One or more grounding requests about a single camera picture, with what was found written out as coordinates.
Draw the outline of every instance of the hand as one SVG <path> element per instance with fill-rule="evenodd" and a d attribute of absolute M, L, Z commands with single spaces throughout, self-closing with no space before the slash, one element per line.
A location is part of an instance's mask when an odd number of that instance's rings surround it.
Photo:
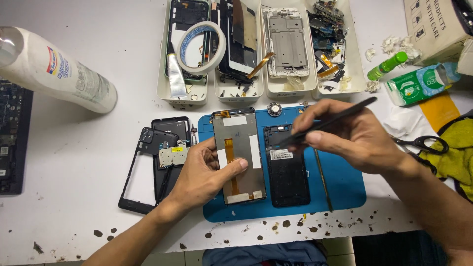
<path fill-rule="evenodd" d="M 326 120 L 351 106 L 351 103 L 322 99 L 294 120 L 292 133 L 307 130 L 314 119 Z M 369 174 L 386 174 L 398 170 L 405 161 L 410 164 L 415 161 L 396 147 L 368 108 L 342 119 L 325 131 L 310 132 L 301 147 L 290 147 L 289 150 L 300 151 L 307 145 L 340 155 L 355 169 Z"/>
<path fill-rule="evenodd" d="M 183 211 L 203 206 L 222 189 L 225 182 L 244 172 L 248 161 L 236 159 L 219 169 L 215 138 L 192 146 L 171 193 L 166 197 Z"/>

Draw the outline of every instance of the blue silicone repair mat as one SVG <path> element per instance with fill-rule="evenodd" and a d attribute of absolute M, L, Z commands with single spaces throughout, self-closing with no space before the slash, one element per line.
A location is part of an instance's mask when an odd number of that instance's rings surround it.
<path fill-rule="evenodd" d="M 320 178 L 315 153 L 312 148 L 307 148 L 304 151 L 304 159 L 308 171 L 307 179 L 310 187 L 310 204 L 275 208 L 271 202 L 268 163 L 264 153 L 263 128 L 265 126 L 291 124 L 294 118 L 299 115 L 298 110 L 299 107 L 283 108 L 281 115 L 278 117 L 270 116 L 266 109 L 256 111 L 256 125 L 258 127 L 258 139 L 262 155 L 261 163 L 266 186 L 266 199 L 226 206 L 223 201 L 223 191 L 220 190 L 215 199 L 204 205 L 203 213 L 205 219 L 209 222 L 226 222 L 328 211 L 324 186 Z M 201 117 L 197 125 L 199 141 L 204 141 L 214 136 L 213 125 L 210 123 L 210 115 Z M 319 155 L 333 209 L 342 210 L 362 206 L 366 201 L 366 191 L 361 172 L 351 167 L 351 165 L 340 156 L 326 152 L 319 152 Z"/>

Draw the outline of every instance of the tile floor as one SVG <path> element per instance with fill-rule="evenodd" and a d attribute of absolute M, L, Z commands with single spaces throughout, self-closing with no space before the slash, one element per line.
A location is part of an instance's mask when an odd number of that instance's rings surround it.
<path fill-rule="evenodd" d="M 323 239 L 329 266 L 355 266 L 355 255 L 350 237 Z M 151 254 L 141 266 L 202 266 L 203 250 Z M 80 266 L 82 261 L 35 264 L 30 266 Z"/>

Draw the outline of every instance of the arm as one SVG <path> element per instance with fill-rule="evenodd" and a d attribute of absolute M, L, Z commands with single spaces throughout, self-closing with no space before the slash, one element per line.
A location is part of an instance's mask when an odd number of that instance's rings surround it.
<path fill-rule="evenodd" d="M 306 130 L 314 119 L 324 120 L 352 105 L 323 99 L 296 118 L 293 132 Z M 453 265 L 473 261 L 473 205 L 400 151 L 369 109 L 327 132 L 310 132 L 304 145 L 289 150 L 307 145 L 340 155 L 362 172 L 381 174 L 419 224 L 443 245 Z"/>
<path fill-rule="evenodd" d="M 153 248 L 190 210 L 210 201 L 223 184 L 248 167 L 237 159 L 218 169 L 214 138 L 189 149 L 171 193 L 137 224 L 96 251 L 83 266 L 139 266 Z"/>

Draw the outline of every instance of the green bottle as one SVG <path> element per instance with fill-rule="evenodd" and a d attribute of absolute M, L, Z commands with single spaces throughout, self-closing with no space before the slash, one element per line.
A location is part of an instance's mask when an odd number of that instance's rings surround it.
<path fill-rule="evenodd" d="M 389 58 L 388 60 L 379 64 L 379 66 L 373 68 L 370 72 L 368 72 L 368 79 L 369 80 L 378 80 L 382 76 L 386 75 L 387 73 L 391 72 L 395 67 L 398 65 L 406 62 L 408 59 L 407 54 L 405 52 L 398 52 L 393 57 Z"/>

